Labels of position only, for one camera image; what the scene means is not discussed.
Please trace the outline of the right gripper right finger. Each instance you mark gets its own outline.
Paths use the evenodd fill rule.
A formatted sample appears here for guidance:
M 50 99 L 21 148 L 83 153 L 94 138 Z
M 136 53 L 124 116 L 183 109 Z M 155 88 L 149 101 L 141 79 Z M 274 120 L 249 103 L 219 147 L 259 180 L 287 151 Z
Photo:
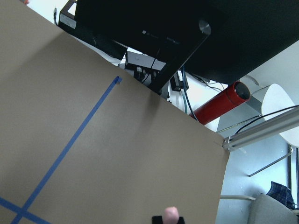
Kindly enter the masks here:
M 179 217 L 178 224 L 185 224 L 183 217 Z

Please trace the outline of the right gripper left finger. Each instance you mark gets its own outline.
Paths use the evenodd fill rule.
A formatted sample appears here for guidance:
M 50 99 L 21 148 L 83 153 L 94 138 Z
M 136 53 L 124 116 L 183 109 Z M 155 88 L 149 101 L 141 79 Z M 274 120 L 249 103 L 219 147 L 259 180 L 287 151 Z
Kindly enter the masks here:
M 153 216 L 151 218 L 152 224 L 163 224 L 163 217 L 162 216 Z

